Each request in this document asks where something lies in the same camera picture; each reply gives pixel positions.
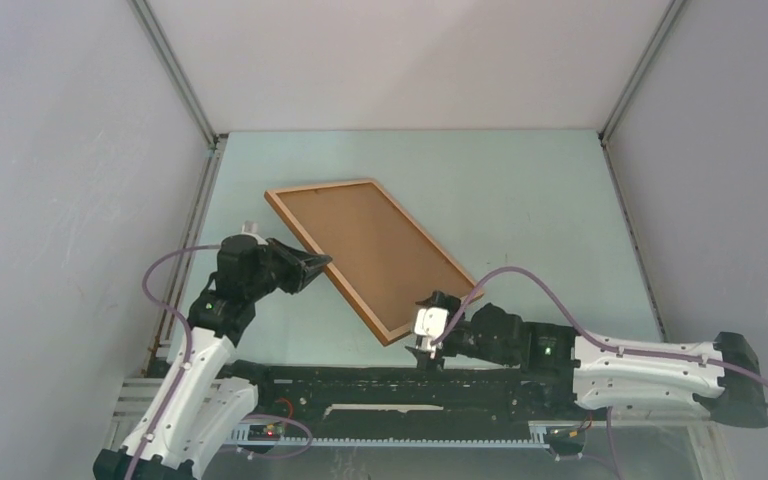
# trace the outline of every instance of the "white wall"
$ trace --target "white wall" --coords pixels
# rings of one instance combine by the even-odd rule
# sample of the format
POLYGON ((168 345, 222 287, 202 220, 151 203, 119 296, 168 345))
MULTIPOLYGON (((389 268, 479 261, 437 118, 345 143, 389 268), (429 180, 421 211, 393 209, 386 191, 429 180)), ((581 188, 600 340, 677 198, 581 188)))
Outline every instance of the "white wall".
POLYGON ((0 478, 92 478, 205 154, 127 2, 0 1, 0 478))
MULTIPOLYGON (((743 333, 768 377, 768 2, 691 2, 613 153, 668 330, 743 333)), ((768 429, 727 434, 768 478, 768 429)))
POLYGON ((601 128, 669 0, 150 3, 230 132, 601 128))

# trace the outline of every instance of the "black arm casing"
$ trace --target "black arm casing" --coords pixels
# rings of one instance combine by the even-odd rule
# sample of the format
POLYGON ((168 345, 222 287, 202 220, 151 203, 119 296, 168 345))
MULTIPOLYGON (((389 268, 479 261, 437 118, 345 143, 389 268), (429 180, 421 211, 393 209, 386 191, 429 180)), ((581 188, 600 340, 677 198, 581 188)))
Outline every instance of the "black arm casing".
MULTIPOLYGON (((120 480, 125 478, 131 457, 127 453, 102 450, 93 463, 93 475, 96 480, 120 480)), ((160 464, 156 460, 140 460, 134 470, 133 480, 195 480, 192 462, 182 463, 177 470, 160 464)))
MULTIPOLYGON (((722 352, 724 362, 761 375, 758 356, 743 335, 720 332, 714 340, 714 349, 722 352)), ((732 427, 768 427, 763 385, 731 370, 726 370, 725 376, 720 377, 719 384, 725 391, 717 398, 693 396, 694 400, 711 412, 711 420, 732 427)))
MULTIPOLYGON (((449 312, 448 322, 460 308, 457 297, 435 291, 419 305, 443 308, 449 312)), ((573 359, 575 329, 551 323, 524 322, 488 303, 467 322, 461 319, 442 343, 442 355, 430 358, 427 352, 408 347, 417 359, 417 367, 425 371, 443 369, 443 357, 464 355, 487 362, 519 367, 523 380, 530 383, 528 397, 536 404, 565 405, 575 401, 572 380, 578 362, 573 359)))
POLYGON ((296 250, 274 238, 263 245, 252 235, 228 237, 216 254, 216 272, 190 306, 187 322, 238 345, 254 320, 255 302, 277 288, 290 294, 302 291, 329 262, 328 255, 296 250))

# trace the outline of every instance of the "metal frame edge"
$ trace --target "metal frame edge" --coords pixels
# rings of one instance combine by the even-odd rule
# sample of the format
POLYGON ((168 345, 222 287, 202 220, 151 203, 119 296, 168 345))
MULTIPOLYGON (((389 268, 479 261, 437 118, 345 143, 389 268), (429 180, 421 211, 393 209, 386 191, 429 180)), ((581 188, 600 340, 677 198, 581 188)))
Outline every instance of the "metal frame edge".
POLYGON ((699 423, 688 427, 687 433, 701 480, 737 480, 719 425, 699 423))
POLYGON ((673 28, 675 28, 681 13, 688 3, 690 3, 690 0, 672 0, 667 6, 666 11, 664 11, 664 15, 658 23, 658 28, 655 29, 652 38, 649 39, 649 43, 643 50, 640 60, 637 61, 637 65, 634 67, 622 93, 620 93, 617 103, 614 105, 610 115, 608 115, 608 119, 605 121, 605 125, 599 132, 599 138, 602 140, 603 145, 607 145, 608 142, 610 142, 611 137, 613 137, 614 132, 616 132, 617 127, 622 121, 623 116, 640 87, 640 83, 655 63, 658 53, 661 51, 661 47, 673 31, 673 28))
MULTIPOLYGON (((225 153, 225 147, 228 143, 227 141, 227 136, 218 137, 215 147, 210 150, 210 155, 204 163, 199 177, 198 189, 195 198, 193 198, 192 207, 189 210, 187 225, 179 242, 180 248, 193 246, 198 243, 201 228, 207 215, 210 196, 213 193, 213 187, 216 184, 216 177, 219 173, 219 165, 222 163, 222 155, 225 153)), ((175 259, 171 270, 172 274, 163 295, 163 301, 169 305, 177 307, 180 303, 191 265, 192 254, 181 255, 175 259)), ((148 348, 150 354, 143 363, 144 373, 147 371, 152 360, 157 357, 162 344, 166 343, 166 337, 171 334, 174 321, 175 319, 166 310, 161 310, 158 314, 154 330, 155 336, 148 348)))
POLYGON ((196 97, 190 81, 184 74, 181 64, 175 57, 175 52, 172 50, 172 46, 163 32, 160 22, 151 9, 149 0, 128 0, 128 3, 131 5, 134 16, 137 17, 137 20, 143 26, 149 41, 154 47, 155 53, 157 53, 157 57, 160 59, 160 63, 163 64, 163 68, 169 74, 169 78, 187 107, 190 116, 198 125, 208 145, 213 147, 216 144, 216 131, 210 125, 207 114, 204 112, 201 103, 199 103, 198 97, 196 97))
POLYGON ((649 277, 649 273, 646 270, 645 263, 643 262, 643 255, 640 251, 640 242, 637 239, 637 234, 634 229, 634 222, 629 213, 627 203, 625 201, 625 195, 620 182, 617 179, 617 173, 614 169, 613 161, 611 160, 611 152, 609 145, 602 145, 602 154, 605 157, 605 164, 608 167, 608 175, 611 177, 611 183, 614 186, 614 194, 617 197, 617 202, 620 205, 622 211, 623 221, 625 222, 626 231, 628 232, 628 238, 631 242, 631 246, 634 249, 634 257, 637 260, 637 268, 640 271, 640 278, 643 280, 643 286, 646 288, 646 295, 649 297, 649 307, 652 309, 652 315, 655 317, 655 322, 658 325, 658 330, 661 335, 661 340, 669 341, 670 334, 664 324, 664 320, 661 317, 661 310, 658 308, 658 301, 655 299, 655 290, 652 288, 652 280, 649 277))

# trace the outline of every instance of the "brown frame border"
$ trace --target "brown frame border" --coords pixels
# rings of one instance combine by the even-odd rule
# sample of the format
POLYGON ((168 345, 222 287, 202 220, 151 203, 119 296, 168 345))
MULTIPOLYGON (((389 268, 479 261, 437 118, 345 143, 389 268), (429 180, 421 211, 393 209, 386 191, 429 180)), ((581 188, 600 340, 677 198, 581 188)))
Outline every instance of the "brown frame border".
MULTIPOLYGON (((473 287, 476 285, 476 281, 472 276, 459 264, 457 261, 455 261, 454 258, 452 258, 449 253, 443 249, 442 246, 440 246, 439 243, 437 243, 431 235, 428 234, 428 232, 425 231, 422 226, 417 223, 417 221, 397 202, 384 188, 379 184, 376 180, 367 178, 367 179, 360 179, 360 180, 350 180, 345 182, 332 182, 332 183, 321 183, 316 185, 304 185, 304 186, 298 186, 298 187, 286 187, 286 188, 275 188, 270 189, 264 192, 264 198, 269 203, 269 205, 275 210, 275 212, 278 214, 279 217, 281 217, 281 220, 284 221, 284 223, 287 224, 287 226, 290 228, 290 230, 293 232, 293 235, 296 236, 296 238, 302 243, 302 245, 305 246, 309 251, 314 253, 326 253, 322 250, 322 248, 319 247, 319 245, 316 243, 316 240, 308 233, 308 231, 305 229, 305 227, 299 222, 299 220, 293 215, 293 212, 290 211, 290 209, 287 207, 287 205, 284 204, 284 202, 281 200, 281 195, 287 194, 287 193, 294 193, 294 192, 301 192, 306 190, 319 190, 324 188, 340 188, 340 187, 350 187, 355 185, 363 185, 363 184, 371 184, 376 189, 378 189, 379 192, 381 192, 382 195, 391 203, 394 207, 402 214, 402 216, 405 217, 405 219, 413 225, 413 227, 418 230, 423 237, 435 248, 437 251, 439 251, 446 260, 452 264, 452 266, 455 267, 455 269, 464 277, 467 282, 472 284, 473 287)), ((399 328, 389 330, 387 329, 383 323, 378 319, 378 316, 375 314, 374 311, 369 307, 369 305, 366 304, 366 302, 361 298, 360 294, 358 294, 357 290, 352 287, 351 283, 349 283, 348 279, 340 272, 340 269, 338 269, 333 263, 328 265, 325 269, 325 274, 328 275, 328 278, 331 279, 331 282, 334 283, 334 286, 337 287, 337 290, 340 291, 340 294, 343 295, 343 297, 346 299, 346 301, 349 302, 349 304, 352 306, 352 309, 361 317, 363 322, 366 324, 367 327, 369 327, 370 330, 372 330, 372 333, 375 335, 376 338, 378 338, 378 341, 381 342, 382 345, 389 345, 396 340, 402 338, 403 336, 410 333, 412 328, 412 322, 409 322, 405 325, 402 325, 399 328)), ((478 294, 473 298, 473 301, 478 300, 484 295, 484 290, 480 290, 478 294)))

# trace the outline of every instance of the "cork board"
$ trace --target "cork board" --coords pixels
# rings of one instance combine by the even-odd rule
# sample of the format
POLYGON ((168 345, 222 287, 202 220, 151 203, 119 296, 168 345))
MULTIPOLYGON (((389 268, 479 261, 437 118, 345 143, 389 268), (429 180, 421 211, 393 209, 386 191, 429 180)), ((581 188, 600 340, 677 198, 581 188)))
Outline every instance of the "cork board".
POLYGON ((375 180, 267 190, 264 196, 309 251, 334 259, 325 273, 382 345, 410 333, 416 302, 432 291, 463 299, 475 287, 375 180))

